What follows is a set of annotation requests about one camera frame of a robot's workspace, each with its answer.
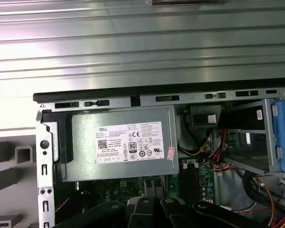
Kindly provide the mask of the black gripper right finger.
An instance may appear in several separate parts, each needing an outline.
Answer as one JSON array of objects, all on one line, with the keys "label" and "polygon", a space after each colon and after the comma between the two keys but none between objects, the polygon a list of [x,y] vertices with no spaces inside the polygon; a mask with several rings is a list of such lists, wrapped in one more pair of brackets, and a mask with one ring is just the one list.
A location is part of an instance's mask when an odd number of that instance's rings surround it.
[{"label": "black gripper right finger", "polygon": [[266,228],[267,225],[249,219],[215,204],[202,201],[188,207],[179,199],[160,201],[174,228]]}]

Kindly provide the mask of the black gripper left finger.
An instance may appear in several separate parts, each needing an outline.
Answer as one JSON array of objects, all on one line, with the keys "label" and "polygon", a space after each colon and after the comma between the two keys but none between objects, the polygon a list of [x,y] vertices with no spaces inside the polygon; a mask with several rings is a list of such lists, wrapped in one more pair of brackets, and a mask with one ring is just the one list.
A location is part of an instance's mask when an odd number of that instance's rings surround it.
[{"label": "black gripper left finger", "polygon": [[133,197],[127,206],[108,201],[63,221],[56,228],[153,228],[155,201]]}]

